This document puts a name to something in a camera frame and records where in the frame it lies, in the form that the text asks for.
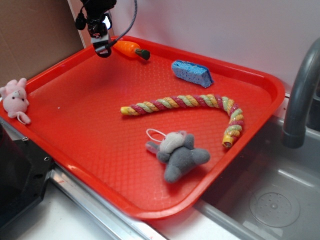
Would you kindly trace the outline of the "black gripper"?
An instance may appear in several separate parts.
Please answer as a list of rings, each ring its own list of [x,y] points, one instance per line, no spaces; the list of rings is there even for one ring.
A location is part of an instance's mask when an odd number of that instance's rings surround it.
[[[108,58],[111,53],[111,38],[108,29],[103,23],[105,13],[114,8],[116,0],[82,0],[82,7],[75,19],[75,27],[78,30],[87,31],[91,38],[91,43],[98,57]]]

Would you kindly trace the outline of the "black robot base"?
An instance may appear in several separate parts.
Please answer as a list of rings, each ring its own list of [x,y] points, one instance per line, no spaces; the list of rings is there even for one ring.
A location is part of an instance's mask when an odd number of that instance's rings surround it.
[[[44,198],[54,161],[30,139],[13,140],[0,127],[0,228]]]

